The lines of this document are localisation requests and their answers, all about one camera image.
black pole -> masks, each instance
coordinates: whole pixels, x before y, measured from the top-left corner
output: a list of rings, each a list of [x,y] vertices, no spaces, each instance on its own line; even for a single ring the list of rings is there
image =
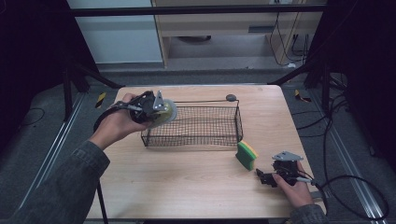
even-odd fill
[[[267,13],[267,12],[318,12],[328,8],[326,4],[299,5],[241,5],[241,6],[192,6],[192,7],[115,7],[78,8],[52,10],[50,13],[74,17],[143,16],[176,14],[218,13]]]

gray floor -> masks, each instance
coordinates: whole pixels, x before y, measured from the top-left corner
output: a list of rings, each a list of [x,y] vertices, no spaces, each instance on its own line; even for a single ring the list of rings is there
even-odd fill
[[[185,42],[175,38],[172,44],[170,60],[166,68],[139,68],[118,73],[106,72],[103,75],[128,86],[264,84],[286,75],[292,69],[275,62],[265,37],[260,35],[212,36],[212,39],[206,42]],[[298,42],[296,49],[300,49],[302,45],[302,42]],[[304,75],[282,86],[296,127],[303,127],[322,116],[318,106],[319,100],[316,100],[320,87],[306,91],[302,86],[302,80]],[[56,150],[50,149],[57,133],[64,127],[63,88],[57,86],[35,97],[32,108],[40,109],[32,109],[28,113],[24,121],[26,125],[21,127],[9,144],[7,156],[0,160],[2,189],[0,218],[9,217],[22,203],[29,188],[39,184],[40,181],[35,179],[37,174],[50,173],[40,169],[44,167],[43,161],[50,168],[59,165],[73,148],[90,136],[94,120],[112,104],[117,90],[111,90],[91,78],[89,81],[92,87],[88,94],[74,93],[74,100],[81,100],[82,104],[75,122],[67,130],[67,137],[62,142],[62,146]],[[300,90],[303,96],[314,99],[314,102],[308,103],[296,99],[294,96],[296,89]],[[96,99],[103,91],[107,93],[104,104],[101,109],[95,109]],[[339,93],[332,91],[332,97]],[[325,181],[323,136],[313,135],[321,135],[325,126],[326,123],[323,121],[299,131],[306,157],[319,183]],[[326,161],[330,177],[344,174],[360,175],[381,189],[391,208],[396,205],[393,195],[396,175],[384,159],[370,156],[368,145],[353,116],[347,111],[347,106],[334,113],[333,126],[326,143]],[[365,187],[350,180],[337,181],[332,186],[337,195],[349,206],[365,214],[364,200],[370,199],[371,190],[368,190],[368,194],[361,194],[361,191],[365,191]],[[375,194],[373,197],[381,207],[381,201]],[[328,200],[328,216],[332,223],[373,223],[348,212],[332,195]],[[386,221],[376,223],[396,223],[396,214],[393,210],[390,211]],[[280,223],[280,220],[271,220],[271,223]]]

black wire basket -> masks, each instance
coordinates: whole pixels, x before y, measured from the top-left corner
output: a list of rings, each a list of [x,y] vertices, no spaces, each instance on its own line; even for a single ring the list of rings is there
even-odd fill
[[[145,130],[145,147],[184,145],[236,146],[243,138],[239,101],[175,102],[177,117]]]

green sponge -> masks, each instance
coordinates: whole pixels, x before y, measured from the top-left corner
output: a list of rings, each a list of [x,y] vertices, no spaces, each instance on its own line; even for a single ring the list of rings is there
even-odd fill
[[[245,141],[238,143],[238,151],[236,152],[236,158],[245,166],[249,171],[253,170],[254,160],[259,157],[257,152]]]

